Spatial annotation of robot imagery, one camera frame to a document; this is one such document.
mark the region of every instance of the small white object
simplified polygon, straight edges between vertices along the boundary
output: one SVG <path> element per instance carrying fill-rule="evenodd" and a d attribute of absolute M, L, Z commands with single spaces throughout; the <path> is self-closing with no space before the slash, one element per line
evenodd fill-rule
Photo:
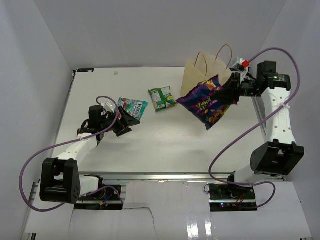
<path fill-rule="evenodd" d="M 283 108 L 286 108 L 286 109 L 290 109 L 291 108 L 289 105 L 285 105 L 284 102 L 280 103 L 279 106 L 283 106 Z"/>
<path fill-rule="evenodd" d="M 103 106 L 103 108 L 107 111 L 107 112 L 112 112 L 114 113 L 115 112 L 115 109 L 116 109 L 116 105 L 114 104 L 113 101 L 111 100 L 108 100 L 107 102 L 103 102 L 101 103 L 101 106 Z"/>
<path fill-rule="evenodd" d="M 235 64 L 233 65 L 234 68 L 237 68 L 237 65 L 242 65 L 242 63 L 245 61 L 245 59 L 243 58 L 239 58 L 237 57 L 236 58 L 236 62 Z M 249 67 L 245 67 L 244 70 L 242 72 L 240 72 L 240 82 L 242 83 L 243 80 L 245 80 L 245 77 L 247 75 L 247 73 L 249 72 Z"/>
<path fill-rule="evenodd" d="M 95 176 L 80 176 L 80 196 L 92 193 L 98 189 L 99 178 Z"/>
<path fill-rule="evenodd" d="M 81 136 L 80 136 L 80 134 L 78 135 L 78 139 L 80 140 L 80 141 L 86 141 L 85 139 L 83 139 Z"/>

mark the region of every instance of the white table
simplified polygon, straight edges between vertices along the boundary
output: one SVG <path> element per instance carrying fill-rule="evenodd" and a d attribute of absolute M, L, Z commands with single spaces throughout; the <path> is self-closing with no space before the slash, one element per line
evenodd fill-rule
<path fill-rule="evenodd" d="M 88 118 L 96 97 L 105 95 L 149 102 L 141 124 L 116 137 L 105 135 L 100 145 L 79 166 L 81 172 L 104 173 L 205 173 L 213 158 L 231 141 L 258 122 L 253 101 L 242 97 L 209 131 L 183 106 L 155 112 L 148 89 L 171 86 L 180 97 L 183 67 L 95 68 L 76 73 L 59 130 L 57 143 L 75 139 L 77 129 Z M 221 156 L 213 172 L 233 172 L 250 162 L 263 144 L 258 128 Z M 54 150 L 53 156 L 67 146 Z"/>

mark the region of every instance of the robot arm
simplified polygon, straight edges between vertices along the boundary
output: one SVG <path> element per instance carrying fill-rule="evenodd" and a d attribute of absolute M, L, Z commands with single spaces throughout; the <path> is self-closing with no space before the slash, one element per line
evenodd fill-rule
<path fill-rule="evenodd" d="M 96 105 L 89 108 L 89 119 L 85 120 L 77 131 L 79 141 L 55 158 L 47 158 L 42 164 L 40 199 L 45 202 L 75 204 L 79 197 L 98 189 L 101 178 L 98 176 L 80 176 L 78 166 L 91 150 L 96 148 L 105 133 L 89 137 L 106 130 L 116 118 L 112 128 L 117 137 L 131 132 L 131 126 L 140 121 L 130 116 L 120 106 L 121 119 L 112 107 Z"/>
<path fill-rule="evenodd" d="M 239 70 L 244 71 L 240 62 Z M 276 73 L 276 62 L 265 61 L 257 66 L 257 79 L 245 80 L 240 75 L 239 95 L 261 97 L 265 115 L 269 116 L 289 98 L 290 77 Z M 267 177 L 288 175 L 304 156 L 304 147 L 298 146 L 293 136 L 289 106 L 266 122 L 264 144 L 253 151 L 250 164 L 231 176 L 232 182 L 255 184 Z"/>

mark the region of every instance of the chip bag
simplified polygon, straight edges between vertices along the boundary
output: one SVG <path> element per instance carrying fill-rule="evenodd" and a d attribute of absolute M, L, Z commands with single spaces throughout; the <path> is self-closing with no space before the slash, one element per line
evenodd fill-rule
<path fill-rule="evenodd" d="M 151 95 L 153 106 L 156 112 L 173 107 L 177 104 L 177 102 L 174 100 L 174 97 L 170 93 L 170 86 L 154 88 L 148 91 Z"/>
<path fill-rule="evenodd" d="M 221 86 L 219 77 L 214 76 L 208 81 L 200 82 L 186 96 L 177 99 L 177 103 L 195 115 L 209 130 L 225 115 L 231 104 L 238 102 L 237 100 L 229 101 L 229 91 L 223 94 L 227 88 L 228 82 Z"/>

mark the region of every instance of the paper bag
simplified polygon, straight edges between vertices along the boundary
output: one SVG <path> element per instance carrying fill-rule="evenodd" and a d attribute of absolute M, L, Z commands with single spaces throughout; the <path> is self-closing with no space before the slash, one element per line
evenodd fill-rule
<path fill-rule="evenodd" d="M 229 47 L 231 50 L 230 61 L 225 64 L 218 55 L 220 51 L 225 47 Z M 189 58 L 186 61 L 182 87 L 180 95 L 186 96 L 198 83 L 208 81 L 212 77 L 219 75 L 219 83 L 223 86 L 231 76 L 229 64 L 232 60 L 233 52 L 228 44 L 223 45 L 214 56 L 208 52 L 199 52 L 197 57 Z"/>

